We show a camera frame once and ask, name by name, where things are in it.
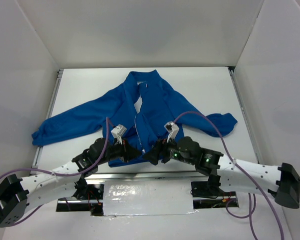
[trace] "wire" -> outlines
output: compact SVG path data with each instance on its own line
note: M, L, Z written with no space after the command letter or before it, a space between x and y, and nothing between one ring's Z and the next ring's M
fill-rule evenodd
M110 119L108 119L108 120L109 120L110 126L113 127L113 128L115 128L115 125L111 122L111 120Z
M102 159L102 157L103 157L103 155L104 155L104 152L105 152L105 150L106 150L106 146L107 146L107 143L108 143L108 139L109 139L109 121L110 121L110 119L108 118L108 117L106 117L105 118L105 123L106 123L106 137L105 137L105 143L104 143L104 146L103 146L103 149L102 149L102 151L101 151L101 154L100 154L100 156L98 157L98 159L95 161L95 163L94 164L92 164L90 167L88 167L87 169L85 169L85 170L83 170L83 171L80 171L80 172L78 172L78 173L70 173L70 174L61 174L61 173L57 173L57 172L54 172L53 174L55 174L56 176L58 176L58 177L73 177L73 176L77 176L77 175L81 175L81 174L84 174L84 173L86 173L86 172L88 172L88 171L90 171L91 169L93 169L98 163L99 163L99 161ZM38 171L38 172L42 172L42 173L44 173L44 174L52 174L52 172L50 172L50 171L47 171L47 170L42 170L42 169L33 169L33 168L18 168L18 169L14 169L14 170L11 170L11 171L8 171L8 172L6 172L6 173L4 173L4 174L2 174L1 176L0 176L0 180L2 179L2 178L4 178L5 176L7 176L7 175L10 175L10 174L12 174L12 173L15 173L15 172L20 172L20 171L33 171L33 170L35 170L36 172ZM38 208L36 208L32 213L30 213L29 215L31 216L33 213L35 213L36 211L38 210Z
M219 202L218 204L213 205L211 208L215 208L216 206L220 205L221 202Z
M64 199L66 205L68 206L69 211L71 211L70 204L69 204L68 200L65 197L63 199Z
M254 231L254 227L253 227L253 222L252 222L252 198L251 198L251 194L249 194L249 220L250 220L250 227L251 227L251 231L253 234L253 237L255 238L255 240L258 240L258 238L256 237L255 231Z
M89 211L91 211L91 206L90 206L90 193L88 193L88 207L89 207Z
M199 195L199 194L194 194L195 196L193 197L198 197L198 198L206 198L206 199L217 199L219 196L203 196L203 195Z
M98 205L100 205L100 201L99 199L96 197L96 195L94 195L94 193L92 191L90 191L90 193L95 197L95 199L98 201Z
M256 208L256 196L255 196L255 194L253 194L253 198L254 198L253 209L251 211L249 211L249 214L246 215L246 216L237 216L237 215L235 215L235 214L233 214L233 213L230 212L230 210L229 210L229 204L231 202L233 202L233 201L236 201L236 198L230 199L230 200L227 201L227 203L225 205L226 211L229 213L229 215L231 215L231 216L233 216L235 218L238 218L238 219L245 219L246 218L247 219L249 216L251 216L254 213L255 208Z
M180 114L174 121L173 123L176 123L178 119L180 119L182 116L186 115L186 114L196 114L196 115L199 115L201 116L202 118L204 118L213 128L214 130L217 132L217 134L219 135L221 141L222 141L222 144L223 144L223 147L224 147L224 150L226 152L226 154L228 155L228 157L230 158L231 162L234 163L234 160L233 158L231 157L230 153L229 153L229 150L228 148L226 147L226 144L225 144L225 141L223 139L223 136L222 134L220 133L220 131L218 130L218 128L211 122L211 120L209 120L205 115L201 114L200 112L197 112L197 111L186 111L182 114ZM262 193L262 195L264 196L265 200L268 202L273 214L274 214L274 217L276 219L276 222L278 223L278 226L279 226L279 229L280 229L280 234L281 234L281 240L284 240L285 237L284 237L284 232L283 232L283 227L282 227L282 224L281 224L281 221L280 221L280 218L273 206L273 204L271 203L269 197L266 195L266 193L264 192L264 190L262 189L262 187L255 181L255 179L249 175L249 173L247 171L245 171L241 166L239 166L237 163L235 164L235 166L241 170L253 183L254 185L260 190L260 192Z

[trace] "purple cable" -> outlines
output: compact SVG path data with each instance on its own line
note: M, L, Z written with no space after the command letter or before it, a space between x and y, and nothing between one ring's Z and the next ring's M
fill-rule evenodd
M233 214L233 213L230 212L230 210L229 210L229 204L230 204L231 202L233 202L233 201L236 201L235 198L234 198L234 199L230 199L230 200L227 201L226 206L225 206L226 211L229 213L229 215L231 215L231 216L233 216L233 217L235 217L235 218L238 218L238 219L245 219L245 218L246 218L246 219L247 219L250 215L252 215L252 214L254 213L255 208L256 208L256 196L255 196L255 194L253 194L253 197L254 197L254 205L253 205L253 209L249 212L248 215L246 215L246 216L237 216L237 215L235 215L235 214Z
M106 137L105 137L105 144L104 144L104 146L103 146L103 149L102 149L102 151L101 151L101 154L100 154L100 156L98 157L98 159L95 161L95 163L94 164L92 164L90 167L88 167L86 170L83 170L83 171L81 171L81 172L78 172L78 173L71 173L71 174L61 174L61 173L53 173L53 174L55 174L56 176L59 176L59 177L73 177L73 176L77 176L77 175L81 175L81 174L83 174L83 173L85 173L85 172L88 172L88 171L90 171L91 169L93 169L97 164L98 164L98 162L101 160L101 158L103 157L103 155L104 155L104 152L105 152L105 150L106 150L106 146L107 146L107 143L108 143L108 138L109 138L109 118L107 117L106 119L105 119L105 122L106 122ZM12 174L12 173L15 173L15 172L19 172L19 171L33 171L33 170L35 170L36 172L38 171L38 172L42 172L42 173L46 173L46 174L52 174L52 172L50 172L50 171L47 171L47 170L42 170L42 169L33 169L33 168L18 168L18 169L14 169L14 170L11 170L11 171L8 171L8 172L6 172L6 173L4 173L4 174L2 174L1 176L0 176L0 180L3 178L3 177L5 177L5 176L7 176L7 175L10 175L10 174ZM39 209L39 207L37 207L32 213L30 213L25 219L28 219L33 213L35 213L37 210Z
M229 151L228 151L228 148L226 147L226 144L225 144L225 142L224 142L224 139L223 139L223 136L222 136L222 134L220 133L220 131L218 130L218 128L206 117L206 116L204 116L203 114L201 114L200 112L197 112L197 111L186 111L186 112L184 112L184 113L182 113L182 114L180 114L173 122L174 123L176 123L176 121L180 118L180 117L182 117L182 116L184 116L184 115L186 115L186 114L196 114L196 115L199 115L199 116L201 116L201 117L203 117L214 129L215 129L215 131L217 132L217 134L219 135L219 137L220 137L220 139L221 139L221 141L222 141L222 144L223 144L223 147L224 147L224 150L225 150L225 152L226 152L226 154L228 155L228 157L230 158L230 160L231 160L231 162L233 162L234 163L234 160L233 160L233 158L231 157L231 155L230 155L230 153L229 153ZM262 193L262 195L264 196L264 198L265 198L265 200L268 202L268 204L269 204L269 206L270 206L270 208L271 208L271 210L272 210L272 212L273 212L273 214L274 214L274 217L275 217L275 219L276 219L276 222L278 223L278 225L279 225L279 229L280 229L280 233L281 233L281 240L284 240L285 239L285 237L284 237L284 232L283 232L283 227L282 227L282 224L281 224L281 221L280 221L280 218L279 218L279 216L278 216L278 214L277 214L277 212L276 212L276 210L275 210L275 208L274 208L274 206L273 206L273 204L271 203L271 201L270 201L270 199L269 199L269 197L266 195L266 193L264 192L264 190L261 188L261 186L255 181L255 179L251 176L251 175L249 175L249 173L247 172L247 171L245 171L241 166L239 166L238 164L235 164L235 166L237 166L238 167L238 169L239 170L241 170L253 183L254 183L254 185L260 190L260 192Z
M259 240L256 237L256 234L255 234L255 231L254 231L254 227L253 227L253 222L252 222L252 198L251 198L251 194L249 194L249 212L250 212L250 214L248 216L249 216L249 220L250 220L250 227L251 227L251 231L252 231L253 237L255 238L255 240Z
M113 128L115 128L115 125L111 122L111 120L108 119L108 121L109 121L110 126L113 127Z

